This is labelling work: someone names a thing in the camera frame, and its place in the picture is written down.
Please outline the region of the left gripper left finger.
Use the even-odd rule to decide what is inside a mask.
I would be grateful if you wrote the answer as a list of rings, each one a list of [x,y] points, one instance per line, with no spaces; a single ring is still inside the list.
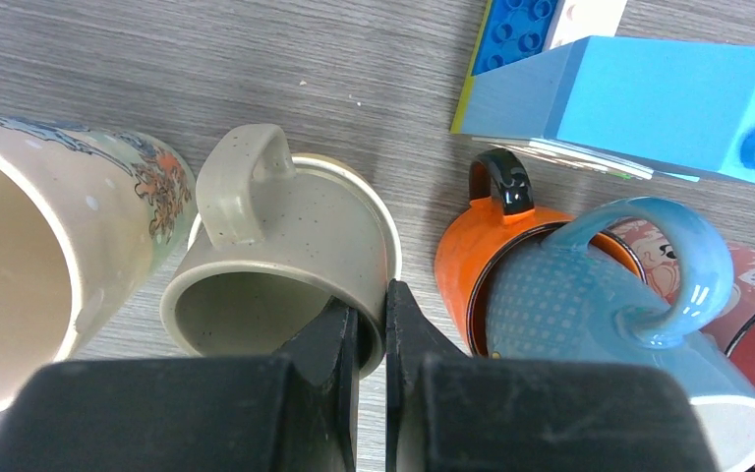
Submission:
[[[333,299],[267,355],[45,367],[0,426],[0,471],[351,471],[359,347]]]

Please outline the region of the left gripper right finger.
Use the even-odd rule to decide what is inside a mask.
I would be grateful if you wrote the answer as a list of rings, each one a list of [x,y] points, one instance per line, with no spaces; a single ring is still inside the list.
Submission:
[[[461,352],[389,283],[390,471],[712,471],[679,385],[647,367]]]

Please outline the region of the blue mug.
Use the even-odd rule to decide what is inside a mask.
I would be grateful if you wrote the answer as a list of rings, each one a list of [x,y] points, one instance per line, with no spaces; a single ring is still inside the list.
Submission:
[[[679,268],[672,302],[592,245],[625,218],[652,223],[670,243]],[[719,469],[755,464],[755,386],[704,333],[730,298],[732,257],[698,212],[655,197],[599,206],[514,246],[489,282],[491,355],[665,371],[683,388]]]

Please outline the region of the small beige cup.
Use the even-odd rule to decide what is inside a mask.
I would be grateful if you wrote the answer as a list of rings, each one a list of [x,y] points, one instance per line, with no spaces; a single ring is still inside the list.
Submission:
[[[385,352],[384,297],[402,268],[392,215],[346,164],[295,154],[283,130],[228,132],[197,180],[186,255],[159,305],[165,331],[194,355],[268,354],[330,299],[359,316],[359,368]]]

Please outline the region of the orange mug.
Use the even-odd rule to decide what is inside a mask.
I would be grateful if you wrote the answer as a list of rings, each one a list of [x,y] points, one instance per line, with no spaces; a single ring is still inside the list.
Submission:
[[[494,296],[490,282],[500,260],[517,245],[543,239],[574,219],[573,215],[537,206],[528,172],[510,150],[495,148],[477,154],[469,169],[469,208],[443,233],[434,262],[436,285],[471,352],[485,357],[504,357],[501,349],[489,349],[493,338],[486,330],[488,313],[496,313],[494,300],[516,302],[512,294]],[[639,280],[648,283],[645,268],[632,248],[609,230],[593,237],[591,247],[613,258]],[[532,315],[517,315],[516,334],[527,341],[528,354],[562,354],[575,334],[568,314],[541,321]]]

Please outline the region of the yellow mug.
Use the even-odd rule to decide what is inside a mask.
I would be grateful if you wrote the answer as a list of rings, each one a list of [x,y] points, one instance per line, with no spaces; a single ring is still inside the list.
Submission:
[[[299,279],[368,307],[399,276],[397,228],[372,186],[344,163],[296,154],[269,173],[271,160],[240,159],[227,172],[212,160],[197,186],[199,214],[188,254],[205,266]]]

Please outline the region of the cream patterned mug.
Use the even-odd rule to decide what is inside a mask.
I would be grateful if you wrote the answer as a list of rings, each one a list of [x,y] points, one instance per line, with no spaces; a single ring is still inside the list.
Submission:
[[[150,135],[0,116],[0,412],[188,235],[195,176]]]

